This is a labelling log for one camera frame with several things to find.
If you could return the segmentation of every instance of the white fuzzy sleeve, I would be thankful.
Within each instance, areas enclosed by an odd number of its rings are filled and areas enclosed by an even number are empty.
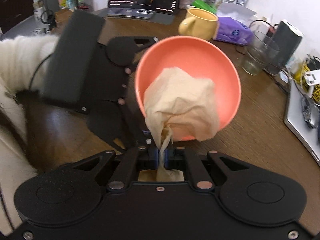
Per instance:
[[[10,93],[27,90],[31,77],[49,54],[54,52],[58,37],[53,35],[24,37],[0,42],[0,76]],[[46,61],[33,81],[32,90],[41,87],[48,65]]]

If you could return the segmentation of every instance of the green object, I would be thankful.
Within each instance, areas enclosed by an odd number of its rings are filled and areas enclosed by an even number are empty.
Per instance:
[[[195,0],[192,3],[192,5],[196,8],[200,8],[200,9],[212,12],[213,14],[217,13],[217,8],[214,5],[210,6],[209,4],[205,3],[202,0]]]

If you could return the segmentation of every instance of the brown wooden desktop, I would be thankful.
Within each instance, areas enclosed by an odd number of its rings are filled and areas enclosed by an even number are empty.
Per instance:
[[[172,25],[160,25],[128,19],[106,19],[99,42],[106,44],[116,36],[156,36],[159,39],[177,35],[185,11],[180,11]],[[284,125],[286,95],[264,72],[247,74],[241,67],[242,55],[234,45],[212,41],[236,66],[242,86],[240,108],[234,120],[215,138],[204,141],[177,142],[199,153],[217,150],[232,157],[277,172],[298,181],[306,190],[308,203],[300,222],[310,232],[320,231],[320,167],[310,153]],[[143,122],[135,102],[134,74],[126,102]],[[92,134],[85,116],[44,105],[29,99],[27,110],[29,160],[39,171],[94,155],[109,145]]]

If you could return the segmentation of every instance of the bowl rim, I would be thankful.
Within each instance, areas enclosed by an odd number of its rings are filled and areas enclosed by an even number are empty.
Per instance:
[[[234,66],[234,64],[232,63],[232,61],[229,59],[229,57],[221,50],[219,49],[217,46],[215,46],[214,44],[212,44],[211,42],[205,41],[201,38],[197,38],[197,37],[192,37],[192,36],[183,36],[183,35],[177,35],[177,36],[171,36],[168,38],[164,38],[160,41],[158,41],[156,44],[152,45],[141,57],[137,69],[136,69],[136,74],[135,74],[135,79],[134,79],[134,90],[135,90],[135,94],[136,94],[136,100],[137,103],[139,105],[140,111],[142,112],[143,116],[146,117],[146,112],[144,110],[144,106],[143,106],[143,101],[140,95],[140,91],[139,91],[139,87],[138,84],[140,82],[140,73],[141,73],[141,68],[140,65],[144,64],[144,62],[146,61],[146,58],[149,56],[150,53],[152,53],[152,51],[154,49],[156,49],[157,47],[159,47],[160,45],[162,45],[165,42],[168,42],[170,40],[176,40],[176,39],[190,39],[190,40],[198,40],[201,42],[205,42],[208,45],[214,47],[216,50],[218,50],[219,52],[221,52],[225,58],[229,61],[229,63],[231,64],[231,66],[233,67],[234,73],[236,74],[237,80],[238,80],[238,89],[239,89],[239,97],[238,97],[238,101],[236,103],[236,108],[234,109],[232,115],[229,117],[229,119],[227,120],[226,124],[223,127],[219,127],[219,131],[222,130],[223,128],[225,128],[228,124],[230,124],[230,122],[233,120],[233,118],[236,116],[236,113],[238,112],[239,106],[240,106],[240,101],[241,101],[241,82],[240,82],[240,78],[238,75],[238,71],[236,69],[236,67]]]

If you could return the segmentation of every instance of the mug rim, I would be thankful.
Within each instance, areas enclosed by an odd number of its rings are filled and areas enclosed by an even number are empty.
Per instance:
[[[191,12],[190,12],[191,10],[200,10],[200,11],[207,12],[207,13],[209,13],[209,14],[213,15],[216,19],[215,19],[215,20],[209,20],[209,19],[201,18],[201,17],[196,16],[196,15],[194,15],[193,13],[191,13]],[[190,13],[193,17],[196,17],[196,18],[201,19],[201,20],[211,21],[211,22],[216,22],[216,21],[218,21],[218,20],[219,20],[218,16],[216,16],[216,15],[215,15],[215,14],[213,14],[212,12],[209,12],[209,11],[207,11],[207,10],[203,10],[203,9],[201,9],[201,8],[196,8],[196,7],[189,8],[189,9],[187,9],[187,12],[188,12],[188,13]]]

